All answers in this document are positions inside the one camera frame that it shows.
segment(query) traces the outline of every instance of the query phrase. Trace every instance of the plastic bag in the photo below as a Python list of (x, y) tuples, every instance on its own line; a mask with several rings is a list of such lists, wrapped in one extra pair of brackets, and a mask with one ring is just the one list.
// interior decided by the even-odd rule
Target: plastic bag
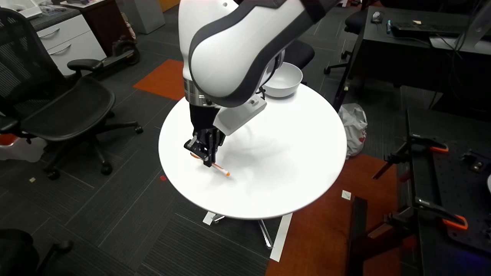
[(347, 131), (347, 156), (356, 156), (362, 151), (365, 141), (367, 141), (367, 113), (365, 110), (356, 104), (342, 104), (339, 108), (339, 116)]
[(28, 162), (37, 162), (42, 159), (46, 147), (46, 141), (42, 138), (32, 138), (31, 142), (25, 138), (6, 136), (0, 138), (0, 161), (23, 159)]

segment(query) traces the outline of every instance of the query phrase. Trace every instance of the round white table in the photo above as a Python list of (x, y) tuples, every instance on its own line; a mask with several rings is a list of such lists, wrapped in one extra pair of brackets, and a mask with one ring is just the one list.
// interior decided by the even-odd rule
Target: round white table
[(230, 177), (190, 156), (189, 102), (167, 115), (158, 141), (161, 165), (174, 187), (204, 210), (238, 219), (269, 219), (293, 213), (324, 194), (336, 180), (347, 136), (335, 108), (301, 84), (226, 138), (217, 164)]

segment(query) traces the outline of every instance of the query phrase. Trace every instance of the cabinet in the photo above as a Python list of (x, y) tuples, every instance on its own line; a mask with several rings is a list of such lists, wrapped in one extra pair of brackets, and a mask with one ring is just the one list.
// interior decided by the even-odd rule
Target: cabinet
[(103, 59), (106, 53), (83, 15), (72, 16), (37, 32), (63, 75), (72, 75), (71, 59)]
[(115, 0), (100, 0), (86, 6), (65, 4), (78, 9), (85, 15), (106, 55), (112, 53), (112, 46), (120, 38), (135, 41)]
[(157, 0), (117, 0), (117, 3), (138, 33), (151, 33), (166, 23)]

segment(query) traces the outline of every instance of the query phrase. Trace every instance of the chair wheel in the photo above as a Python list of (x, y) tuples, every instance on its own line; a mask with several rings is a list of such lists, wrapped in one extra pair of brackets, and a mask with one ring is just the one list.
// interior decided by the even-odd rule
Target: chair wheel
[(54, 242), (52, 243), (54, 249), (57, 249), (59, 253), (65, 253), (74, 248), (74, 242), (66, 239), (66, 240), (60, 240), (60, 242)]
[(140, 62), (140, 50), (137, 47), (132, 50), (134, 50), (134, 55), (124, 61), (128, 65), (134, 65)]
[(135, 127), (135, 133), (143, 133), (143, 127), (141, 125)]
[(48, 177), (49, 179), (59, 179), (60, 177), (60, 171), (59, 170), (49, 170), (48, 171)]
[(103, 174), (111, 174), (112, 173), (112, 165), (109, 162), (105, 162), (101, 167)]

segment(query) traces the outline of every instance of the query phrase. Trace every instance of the chair base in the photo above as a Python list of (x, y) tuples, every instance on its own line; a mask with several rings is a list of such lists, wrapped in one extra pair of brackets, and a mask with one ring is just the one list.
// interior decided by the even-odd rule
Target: chair base
[[(341, 59), (349, 59), (352, 55), (353, 55), (353, 52), (344, 50), (344, 52), (341, 53)], [(349, 67), (349, 62), (339, 62), (339, 64), (325, 65), (325, 67), (324, 67), (324, 73), (329, 75), (329, 73), (332, 73), (332, 70), (336, 69), (336, 67)]]
[(131, 121), (131, 122), (121, 122), (121, 124), (105, 124), (105, 121), (97, 125), (92, 131), (88, 131), (86, 134), (77, 138), (77, 139), (71, 139), (71, 141), (66, 141), (66, 142), (62, 142), (57, 148), (55, 148), (55, 153), (52, 156), (52, 159), (48, 162), (48, 165), (45, 167), (45, 171), (48, 173), (48, 177), (51, 179), (57, 179), (60, 177), (60, 161), (63, 157), (63, 154), (66, 151), (69, 151), (72, 147), (75, 147), (77, 144), (80, 144), (82, 141), (88, 141), (91, 144), (91, 147), (95, 150), (100, 162), (101, 162), (101, 173), (103, 174), (111, 174), (112, 173), (112, 165), (111, 162), (108, 161), (101, 145), (100, 145), (100, 141), (97, 139), (97, 134), (100, 133), (105, 133), (105, 131), (111, 131), (111, 130), (115, 130), (115, 128), (128, 128), (128, 127), (132, 127), (135, 130), (135, 133), (143, 133), (143, 127), (135, 122), (135, 121)]

